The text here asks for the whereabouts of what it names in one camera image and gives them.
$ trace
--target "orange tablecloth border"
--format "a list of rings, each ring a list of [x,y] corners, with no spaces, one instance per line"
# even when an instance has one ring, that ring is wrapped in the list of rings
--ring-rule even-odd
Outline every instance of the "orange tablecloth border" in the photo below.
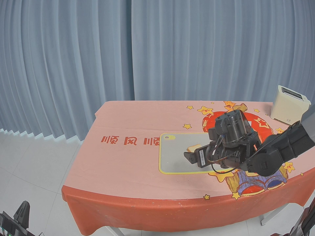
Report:
[[[78,228],[90,235],[103,226],[145,231],[190,231],[241,222],[286,203],[304,206],[315,189],[315,168],[288,179],[283,186],[260,195],[232,199],[231,195],[165,200],[137,199],[97,194],[62,187]]]

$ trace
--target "floor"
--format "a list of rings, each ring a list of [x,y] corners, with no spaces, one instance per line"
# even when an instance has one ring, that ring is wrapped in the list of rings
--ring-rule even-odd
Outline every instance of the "floor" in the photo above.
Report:
[[[45,236],[81,235],[69,207],[61,197],[61,187],[81,147],[77,137],[66,140],[64,136],[54,139],[26,132],[20,134],[0,130],[0,212],[13,217],[20,204],[30,203],[29,231]],[[315,197],[313,193],[305,205]],[[125,236],[269,236],[275,232],[290,231],[303,212],[298,204],[289,204],[266,225],[260,221],[266,216],[252,218],[240,223],[190,232],[157,233],[121,228]],[[111,235],[106,227],[98,229],[93,236]]]

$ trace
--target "white toaster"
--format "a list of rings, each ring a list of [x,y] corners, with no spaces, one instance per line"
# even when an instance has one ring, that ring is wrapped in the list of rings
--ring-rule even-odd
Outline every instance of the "white toaster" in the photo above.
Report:
[[[273,101],[270,117],[287,124],[301,120],[302,114],[308,110],[311,102],[298,92],[278,85]]]

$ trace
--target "black device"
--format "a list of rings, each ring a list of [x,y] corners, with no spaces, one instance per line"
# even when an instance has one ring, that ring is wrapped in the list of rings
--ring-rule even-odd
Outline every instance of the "black device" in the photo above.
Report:
[[[315,106],[303,114],[301,121],[282,134],[268,136],[263,143],[241,110],[216,118],[215,127],[208,134],[211,140],[208,145],[184,152],[192,164],[203,168],[215,163],[223,169],[232,168],[230,171],[238,168],[266,177],[315,146]]]
[[[30,204],[22,202],[13,218],[4,211],[0,214],[0,235],[3,236],[35,236],[30,233],[28,228],[30,215]]]
[[[315,199],[311,205],[304,209],[299,220],[288,234],[272,234],[271,236],[309,236],[311,228],[315,225]]]

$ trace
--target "chinese character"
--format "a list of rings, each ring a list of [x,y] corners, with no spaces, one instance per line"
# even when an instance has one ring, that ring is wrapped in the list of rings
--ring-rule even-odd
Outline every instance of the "chinese character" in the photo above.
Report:
[[[154,144],[155,146],[159,146],[160,145],[160,138],[159,137],[154,137],[154,138],[144,138],[144,142],[143,142],[144,145],[147,145],[147,144]]]
[[[127,145],[127,144],[136,145],[136,141],[137,141],[136,137],[128,137],[128,136],[126,136],[124,145]]]
[[[111,144],[116,144],[116,142],[118,142],[118,137],[119,136],[112,136],[111,137]]]
[[[118,137],[119,136],[103,136],[101,143],[109,143],[111,142],[111,144],[116,144],[116,142],[118,141]]]
[[[110,137],[111,137],[111,136],[103,136],[103,139],[101,140],[101,143],[103,143],[103,142],[108,143]]]

